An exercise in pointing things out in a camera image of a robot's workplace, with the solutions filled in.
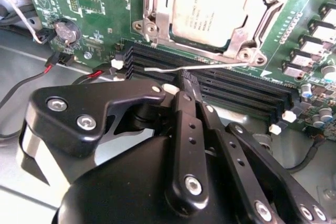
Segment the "wire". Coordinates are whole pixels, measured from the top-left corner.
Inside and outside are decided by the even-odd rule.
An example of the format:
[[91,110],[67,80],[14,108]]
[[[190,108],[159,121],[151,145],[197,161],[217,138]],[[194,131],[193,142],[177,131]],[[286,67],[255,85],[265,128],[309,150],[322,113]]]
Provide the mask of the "wire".
[[32,28],[32,26],[30,25],[29,21],[26,19],[25,15],[21,12],[21,10],[15,5],[15,3],[13,2],[13,0],[7,0],[9,2],[9,4],[12,6],[12,8],[14,9],[14,11],[17,13],[17,15],[21,18],[21,20],[23,21],[23,23],[25,23],[25,25],[27,26],[28,30],[30,31],[31,35],[33,36],[34,40],[39,43],[39,44],[43,44],[39,38],[36,35],[35,30]]
[[297,173],[301,171],[302,169],[304,169],[310,163],[310,161],[312,161],[312,159],[315,157],[318,148],[326,142],[323,135],[317,135],[313,137],[313,139],[314,139],[313,145],[309,148],[303,161],[295,167],[286,169],[289,173],[291,174]]
[[229,67],[242,67],[247,66],[248,63],[242,62],[242,63],[228,63],[228,64],[213,64],[213,65],[196,65],[196,66],[184,66],[179,68],[173,68],[173,69],[161,69],[161,68],[144,68],[145,72],[159,72],[159,73],[170,73],[179,71],[182,69],[186,70],[194,70],[194,69],[209,69],[209,68],[229,68]]
[[[53,66],[48,66],[43,72],[35,75],[35,76],[32,76],[32,77],[29,77],[27,79],[24,79],[22,81],[20,81],[19,83],[15,84],[10,90],[9,92],[5,95],[5,97],[2,99],[2,101],[0,102],[0,109],[9,101],[9,99],[14,95],[14,93],[24,84],[30,82],[30,81],[34,81],[42,76],[44,76],[45,74],[47,74],[50,69],[52,68]],[[4,135],[4,134],[1,134],[0,133],[0,146],[7,146],[8,143],[7,141],[11,138],[14,138],[14,137],[17,137],[19,136],[20,134],[20,131],[17,131],[17,132],[14,132],[14,133],[11,133],[11,134],[7,134],[7,135]]]
[[84,76],[79,77],[78,79],[76,79],[72,85],[76,85],[76,84],[85,84],[85,83],[90,83],[94,80],[96,80],[99,76],[101,76],[104,72],[102,70],[98,70],[94,73],[91,74],[86,74]]

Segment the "screw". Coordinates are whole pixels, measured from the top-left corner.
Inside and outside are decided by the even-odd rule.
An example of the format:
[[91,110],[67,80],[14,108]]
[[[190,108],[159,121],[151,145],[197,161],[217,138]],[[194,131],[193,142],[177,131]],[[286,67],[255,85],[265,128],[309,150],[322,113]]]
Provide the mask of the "screw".
[[336,191],[331,189],[326,189],[323,191],[324,197],[328,200],[336,200]]
[[90,52],[84,52],[84,58],[87,59],[87,60],[90,60],[92,59],[92,54]]
[[268,208],[263,203],[261,203],[260,201],[257,201],[255,206],[256,206],[257,212],[260,214],[260,216],[265,221],[271,221],[272,219],[271,212],[268,210]]
[[317,213],[318,217],[320,217],[321,220],[326,221],[327,218],[324,215],[324,213],[320,210],[320,208],[318,208],[317,206],[313,206],[313,207],[314,207],[314,210]]
[[243,133],[243,129],[239,127],[238,125],[236,125],[235,128],[239,133]]
[[301,211],[302,211],[303,215],[308,220],[313,220],[313,215],[311,214],[311,212],[305,206],[301,206],[300,208],[301,208]]
[[153,87],[152,87],[152,90],[154,90],[154,91],[157,92],[157,93],[160,93],[160,92],[161,92],[160,88],[158,88],[158,87],[156,87],[156,86],[153,86]]
[[50,108],[53,111],[57,111],[57,112],[64,111],[68,107],[65,101],[58,99],[58,98],[50,99],[47,102],[47,105],[48,105],[48,108]]
[[206,108],[207,108],[211,113],[214,112],[214,108],[211,107],[210,105],[207,105]]
[[85,131],[91,131],[97,126],[97,123],[90,115],[81,115],[77,118],[77,125]]
[[188,176],[185,178],[185,187],[192,195],[200,195],[202,192],[201,183],[194,177]]

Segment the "black wire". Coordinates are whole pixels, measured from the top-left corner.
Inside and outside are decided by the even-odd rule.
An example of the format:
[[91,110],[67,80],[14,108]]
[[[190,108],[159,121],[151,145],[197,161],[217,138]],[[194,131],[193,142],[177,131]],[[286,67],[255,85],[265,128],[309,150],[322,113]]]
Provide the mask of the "black wire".
[[[5,97],[2,99],[2,101],[0,102],[0,109],[9,101],[9,99],[13,96],[13,94],[24,84],[30,82],[30,81],[34,81],[42,76],[44,76],[46,73],[43,71],[42,73],[39,73],[35,76],[29,77],[27,79],[24,79],[22,81],[20,81],[19,83],[15,84],[10,90],[9,92],[5,95]],[[11,134],[0,134],[0,146],[5,146],[3,143],[7,142],[7,140],[10,140],[14,137],[19,136],[20,131],[11,133]]]
[[314,143],[313,145],[309,148],[306,156],[304,157],[303,161],[298,164],[297,166],[295,167],[292,167],[292,168],[287,168],[286,170],[293,174],[293,173],[297,173],[299,171],[301,171],[302,169],[304,169],[309,163],[310,161],[313,160],[313,158],[315,157],[316,155],[316,152],[318,150],[318,148],[324,144],[326,142],[325,138],[321,135],[318,135],[314,138]]

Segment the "capacitor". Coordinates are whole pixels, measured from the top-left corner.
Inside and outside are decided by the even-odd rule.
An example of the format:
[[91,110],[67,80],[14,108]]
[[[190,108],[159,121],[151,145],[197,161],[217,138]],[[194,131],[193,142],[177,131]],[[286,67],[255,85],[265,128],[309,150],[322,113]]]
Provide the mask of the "capacitor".
[[321,70],[323,74],[323,78],[326,82],[334,82],[336,81],[336,66],[329,65]]
[[301,86],[301,96],[306,98],[311,98],[313,96],[310,83]]
[[320,119],[320,115],[313,115],[311,119],[314,127],[321,128],[324,126],[324,123]]
[[332,110],[331,108],[323,108],[319,111],[320,119],[322,122],[329,122],[332,120]]

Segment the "cable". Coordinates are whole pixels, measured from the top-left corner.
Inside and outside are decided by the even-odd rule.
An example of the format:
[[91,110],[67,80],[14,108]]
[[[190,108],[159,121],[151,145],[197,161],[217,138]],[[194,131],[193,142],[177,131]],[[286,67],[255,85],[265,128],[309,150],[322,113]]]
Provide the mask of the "cable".
[[96,80],[103,73],[104,72],[102,70],[98,70],[94,73],[86,74],[86,75],[81,76],[78,79],[76,79],[71,85],[90,83],[90,82]]
[[30,31],[31,35],[33,36],[34,40],[37,43],[42,44],[42,42],[38,39],[35,30],[32,28],[32,26],[30,25],[29,21],[26,19],[25,15],[21,12],[21,10],[15,5],[15,3],[13,2],[13,0],[7,0],[7,1],[10,3],[10,5],[14,9],[14,11],[17,13],[17,15],[21,18],[21,20],[23,21],[23,23],[25,23],[25,25],[27,26],[27,28]]
[[[32,77],[29,77],[27,79],[24,79],[22,81],[20,81],[19,83],[17,83],[16,85],[14,85],[10,90],[9,92],[5,95],[5,97],[2,99],[2,101],[0,102],[0,109],[9,101],[9,99],[14,95],[14,93],[24,84],[30,82],[30,81],[34,81],[42,76],[44,76],[46,73],[48,73],[50,71],[50,69],[52,68],[53,66],[49,66],[47,67],[42,73],[39,73],[35,76],[32,76]],[[14,133],[11,133],[11,134],[7,134],[7,135],[4,135],[4,134],[0,134],[0,146],[6,146],[8,144],[3,144],[5,141],[7,142],[7,140],[11,139],[11,138],[14,138],[14,137],[17,137],[19,136],[20,134],[20,131],[17,131],[17,132],[14,132]]]
[[300,164],[298,164],[297,166],[294,166],[292,168],[287,168],[286,170],[289,173],[291,173],[291,174],[297,173],[297,172],[301,171],[302,169],[304,169],[310,163],[310,161],[312,161],[312,159],[315,157],[318,148],[326,142],[323,135],[317,135],[317,136],[314,136],[312,138],[314,139],[313,145],[309,148],[309,150],[308,150],[306,156],[304,157],[303,161]]

